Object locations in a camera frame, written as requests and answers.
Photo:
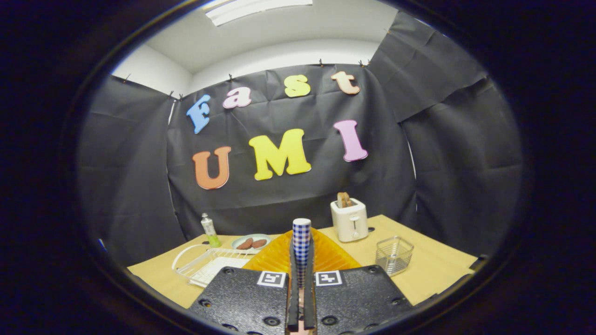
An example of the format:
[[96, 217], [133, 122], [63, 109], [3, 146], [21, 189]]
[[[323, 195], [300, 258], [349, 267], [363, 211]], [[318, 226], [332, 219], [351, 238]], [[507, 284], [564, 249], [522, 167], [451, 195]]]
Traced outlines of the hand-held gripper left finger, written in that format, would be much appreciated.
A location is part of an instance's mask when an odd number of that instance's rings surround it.
[[298, 328], [292, 233], [275, 238], [243, 266], [221, 267], [189, 307], [220, 335], [287, 335]]

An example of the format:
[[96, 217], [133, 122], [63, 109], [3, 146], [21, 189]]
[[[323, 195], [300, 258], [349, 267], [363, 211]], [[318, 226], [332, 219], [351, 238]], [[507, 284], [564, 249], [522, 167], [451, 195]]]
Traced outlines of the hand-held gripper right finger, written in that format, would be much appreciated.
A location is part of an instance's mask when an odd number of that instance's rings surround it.
[[379, 265], [361, 266], [325, 234], [311, 234], [306, 328], [317, 335], [355, 335], [411, 314], [412, 304]]

